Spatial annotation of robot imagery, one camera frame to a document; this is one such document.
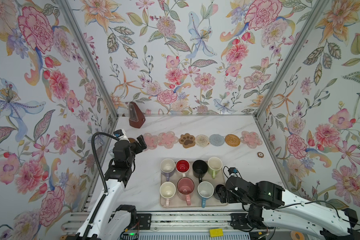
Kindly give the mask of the white multicolour zigzag coaster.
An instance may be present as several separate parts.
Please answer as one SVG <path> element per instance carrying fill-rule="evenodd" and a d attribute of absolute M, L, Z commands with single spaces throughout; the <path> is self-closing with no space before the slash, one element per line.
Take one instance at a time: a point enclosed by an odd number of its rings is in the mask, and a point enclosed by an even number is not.
<path fill-rule="evenodd" d="M 205 148 L 206 146 L 208 146 L 210 144 L 210 140 L 209 140 L 209 137 L 206 135 L 198 135 L 195 138 L 195 143 L 197 146 L 199 146 L 201 148 Z"/>

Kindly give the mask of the small dark navy mug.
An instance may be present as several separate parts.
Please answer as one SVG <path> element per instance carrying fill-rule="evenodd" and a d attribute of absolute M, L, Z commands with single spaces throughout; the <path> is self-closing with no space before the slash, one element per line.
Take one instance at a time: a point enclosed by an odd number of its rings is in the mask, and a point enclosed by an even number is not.
<path fill-rule="evenodd" d="M 215 186 L 215 190 L 214 190 L 214 197 L 215 199 L 219 200 L 220 201 L 220 196 L 219 196 L 219 190 L 224 187 L 224 185 L 222 184 L 218 184 Z"/>

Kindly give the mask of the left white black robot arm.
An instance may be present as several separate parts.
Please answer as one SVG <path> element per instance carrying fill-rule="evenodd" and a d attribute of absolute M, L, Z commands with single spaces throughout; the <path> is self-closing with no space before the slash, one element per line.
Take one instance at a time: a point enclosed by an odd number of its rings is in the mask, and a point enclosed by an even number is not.
<path fill-rule="evenodd" d="M 104 173 L 98 159 L 95 146 L 96 136 L 106 136 L 116 141 L 107 171 Z M 91 147 L 96 166 L 103 184 L 103 189 L 91 210 L 74 236 L 66 236 L 67 240 L 111 240 L 119 234 L 119 239 L 129 229 L 138 225 L 136 207 L 120 205 L 116 207 L 118 198 L 125 191 L 131 175 L 136 169 L 135 158 L 147 148 L 144 137 L 137 137 L 133 143 L 129 141 L 124 130 L 117 130 L 113 135 L 98 132 L 92 136 Z"/>

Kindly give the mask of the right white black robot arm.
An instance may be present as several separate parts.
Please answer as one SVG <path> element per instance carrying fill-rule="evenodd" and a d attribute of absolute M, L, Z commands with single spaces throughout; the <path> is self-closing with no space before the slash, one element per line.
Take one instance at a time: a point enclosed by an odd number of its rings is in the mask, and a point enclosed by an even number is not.
<path fill-rule="evenodd" d="M 216 193 L 222 204 L 249 206 L 232 218 L 238 230 L 288 229 L 319 240 L 360 240 L 357 213 L 325 201 L 308 201 L 271 182 L 256 184 L 231 174 Z"/>

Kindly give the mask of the cream mug pink handle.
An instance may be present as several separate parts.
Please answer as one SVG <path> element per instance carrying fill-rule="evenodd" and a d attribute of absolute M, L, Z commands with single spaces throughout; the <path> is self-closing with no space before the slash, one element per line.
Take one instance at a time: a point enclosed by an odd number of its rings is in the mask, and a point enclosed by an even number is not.
<path fill-rule="evenodd" d="M 170 206 L 170 200 L 176 194 L 176 186 L 172 182 L 165 182 L 160 187 L 160 195 L 165 200 L 165 207 Z"/>

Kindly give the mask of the grey-blue woven round coaster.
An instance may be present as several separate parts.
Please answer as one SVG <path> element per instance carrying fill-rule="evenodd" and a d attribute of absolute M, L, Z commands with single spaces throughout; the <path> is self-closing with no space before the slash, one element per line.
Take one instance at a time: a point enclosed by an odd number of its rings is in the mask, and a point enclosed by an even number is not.
<path fill-rule="evenodd" d="M 224 145 L 225 143 L 225 137 L 219 135 L 219 134 L 213 134 L 209 137 L 210 144 L 219 147 Z"/>

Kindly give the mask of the woven rattan round coaster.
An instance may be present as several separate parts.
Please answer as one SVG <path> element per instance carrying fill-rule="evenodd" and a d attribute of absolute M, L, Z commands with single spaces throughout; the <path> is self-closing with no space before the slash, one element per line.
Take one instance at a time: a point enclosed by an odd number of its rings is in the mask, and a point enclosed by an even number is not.
<path fill-rule="evenodd" d="M 236 135 L 228 134 L 225 136 L 225 143 L 231 147 L 238 147 L 241 143 L 241 140 Z"/>

